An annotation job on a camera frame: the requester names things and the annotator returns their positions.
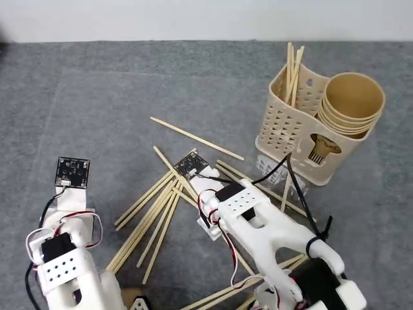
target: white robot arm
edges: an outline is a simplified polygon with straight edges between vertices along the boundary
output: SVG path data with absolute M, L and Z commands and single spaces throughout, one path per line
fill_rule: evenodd
M 57 194 L 46 206 L 41 227 L 26 239 L 49 310 L 126 310 L 114 274 L 98 273 L 88 250 L 103 235 L 99 216 L 86 208 L 89 164 L 88 160 L 59 158 Z M 50 207 L 53 200 L 56 207 Z M 94 220 L 101 226 L 96 243 L 92 241 Z
M 209 165 L 206 166 L 205 163 L 196 154 L 190 154 L 176 167 L 179 167 L 178 171 L 199 194 L 198 223 L 211 239 L 215 240 L 226 231 L 253 257 L 265 280 L 265 283 L 256 290 L 260 305 L 264 304 L 274 310 L 290 310 L 295 309 L 297 303 L 302 302 L 305 297 L 313 299 L 312 306 L 309 307 L 311 310 L 359 310 L 367 306 L 357 285 L 353 281 L 340 277 L 345 266 L 335 250 L 324 241 L 317 240 L 316 235 L 305 226 L 293 222 L 248 180 L 241 180 L 239 183 L 224 187 L 216 180 L 219 177 L 218 171 L 211 169 Z M 296 272 L 297 277 L 287 274 L 278 266 L 276 251 L 282 247 L 308 253 L 312 258 L 304 269 L 297 270 L 299 271 L 298 274 Z M 315 276 L 307 272 L 307 269 L 313 273 L 316 271 Z M 324 280 L 325 284 L 315 283 Z M 315 292 L 316 297 L 311 289 L 307 289 L 308 281 L 313 281 L 313 286 L 319 286 L 318 292 Z M 323 294 L 319 293 L 322 290 L 328 295 L 324 300 L 321 299 L 324 298 Z M 269 304 L 268 295 L 272 296 L 269 298 L 272 300 Z M 280 296 L 281 303 L 277 301 L 277 295 Z

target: red and white wire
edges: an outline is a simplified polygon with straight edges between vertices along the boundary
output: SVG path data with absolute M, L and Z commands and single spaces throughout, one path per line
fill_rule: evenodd
M 236 249 L 235 249 L 235 246 L 234 246 L 234 244 L 232 243 L 230 237 L 228 236 L 228 234 L 224 231 L 224 229 L 223 229 L 223 228 L 221 227 L 221 225 L 219 224 L 219 221 L 220 221 L 221 218 L 213 218 L 213 217 L 214 217 L 214 214 L 216 214 L 216 211 L 217 211 L 218 209 L 212 209 L 212 210 L 209 212 L 208 216 L 205 215 L 205 212 L 204 212 L 204 210 L 203 210 L 203 208 L 202 208 L 202 206 L 201 206 L 201 194 L 202 194 L 203 192 L 205 192 L 205 191 L 214 191 L 214 192 L 216 192 L 214 189 L 206 189 L 206 190 L 204 190 L 204 191 L 202 191 L 202 192 L 199 193 L 199 195 L 198 195 L 198 201 L 197 201 L 198 209 L 199 209 L 199 215 L 203 214 L 205 217 L 207 217 L 208 222 L 209 222 L 211 225 L 217 225 L 217 226 L 218 226 L 218 228 L 219 228 L 219 230 L 221 231 L 221 233 L 222 233 L 225 241 L 227 242 L 228 246 L 230 247 L 231 255 L 232 255 L 232 261 L 233 261 L 233 263 L 234 263 L 234 272 L 232 273 L 232 276 L 231 276 L 231 279 L 230 279 L 230 285 L 231 285 L 234 289 L 240 289 L 240 288 L 242 288 L 242 287 L 243 287 L 249 280 L 251 280 L 251 279 L 254 279 L 254 278 L 264 279 L 263 276 L 260 276 L 260 275 L 252 275 L 252 276 L 249 276 L 249 277 L 245 278 L 245 280 L 243 281 L 243 283 L 242 283 L 241 285 L 239 285 L 239 286 L 235 286 L 235 285 L 234 285 L 235 275 L 237 274 L 237 271 L 238 271 L 238 257 L 237 257 L 237 254 L 236 254 Z
M 47 231 L 54 231 L 54 230 L 51 229 L 51 228 L 42 227 L 42 228 L 38 228 L 38 229 L 32 231 L 32 232 L 31 232 L 30 234 L 28 234 L 27 237 L 26 237 L 26 251 L 27 251 L 27 255 L 28 255 L 29 259 L 30 259 L 32 262 L 34 262 L 34 258 L 33 258 L 33 253 L 32 253 L 32 251 L 30 250 L 30 246 L 29 246 L 30 239 L 32 239 L 32 237 L 33 237 L 34 235 L 36 235 L 37 233 L 40 233 L 41 231 L 45 231 L 45 230 L 47 230 Z
M 79 211 L 79 212 L 74 212 L 74 213 L 70 213 L 70 214 L 65 215 L 64 217 L 62 217 L 62 218 L 60 219 L 60 223 L 61 223 L 61 224 L 60 224 L 60 226 L 56 229 L 55 235 L 56 235 L 56 233 L 57 233 L 57 234 L 60 233 L 61 227 L 65 224 L 65 218 L 75 218 L 75 217 L 84 216 L 84 215 L 92 215 L 92 216 L 96 217 L 97 220 L 98 220 L 98 222 L 99 222 L 99 225 L 100 225 L 100 227 L 101 227 L 101 233 L 100 233 L 100 236 L 99 236 L 98 241 L 95 242 L 95 243 L 93 243 L 93 244 L 87 245 L 86 248 L 87 248 L 87 249 L 91 249 L 91 248 L 94 248 L 94 247 L 96 247 L 97 245 L 99 245 L 99 243 L 102 241 L 102 238 L 103 238 L 103 225 L 102 225 L 102 221 L 101 221 L 100 216 L 97 215 L 95 212 L 92 212 L 92 211 Z

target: perforated basket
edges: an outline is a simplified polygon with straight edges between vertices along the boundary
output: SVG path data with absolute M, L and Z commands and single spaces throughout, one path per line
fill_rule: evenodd
M 329 78 L 320 76 L 301 65 L 296 108 L 292 108 L 283 101 L 286 92 L 286 75 L 287 66 L 284 66 L 270 83 L 267 109 L 256 139 L 256 147 L 277 161 L 282 160 L 289 152 L 293 152 L 294 170 L 313 184 L 325 185 L 348 155 L 368 138 L 377 120 L 362 138 L 342 136 L 314 117 Z M 311 160 L 309 157 L 316 145 L 312 137 L 316 137 L 317 134 L 336 143 L 341 153 L 329 153 L 320 164 Z

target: stacked paper cups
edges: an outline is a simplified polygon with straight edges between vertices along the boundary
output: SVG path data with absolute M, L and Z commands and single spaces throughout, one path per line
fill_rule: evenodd
M 376 124 L 385 106 L 385 93 L 371 77 L 348 72 L 326 84 L 317 118 L 328 128 L 355 139 Z

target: gray felt mat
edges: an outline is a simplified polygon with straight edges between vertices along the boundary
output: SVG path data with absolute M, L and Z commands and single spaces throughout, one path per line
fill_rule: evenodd
M 305 45 L 305 64 L 314 71 L 363 72 L 387 94 L 373 135 L 327 186 L 309 188 L 307 199 L 321 225 L 334 216 L 328 242 L 369 308 L 410 309 L 413 44 Z M 211 163 L 221 158 L 252 177 L 261 175 L 254 138 L 268 82 L 285 62 L 284 43 L 52 43 L 10 45 L 0 52 L 1 309 L 31 309 L 23 285 L 24 237 L 53 193 L 58 156 L 92 159 L 89 203 L 105 223 L 105 239 L 93 253 L 100 268 L 142 214 L 119 233 L 114 220 L 166 172 L 152 145 L 172 162 L 196 146 Z M 247 160 L 233 160 L 171 132 L 152 123 L 150 115 Z M 156 309 L 177 309 L 228 285 L 228 249 L 221 240 L 211 242 L 195 220 L 193 208 L 181 202 L 145 289 Z M 140 283 L 138 256 L 119 272 L 122 285 Z M 240 268 L 239 277 L 245 275 Z M 231 309 L 246 296 L 221 308 Z

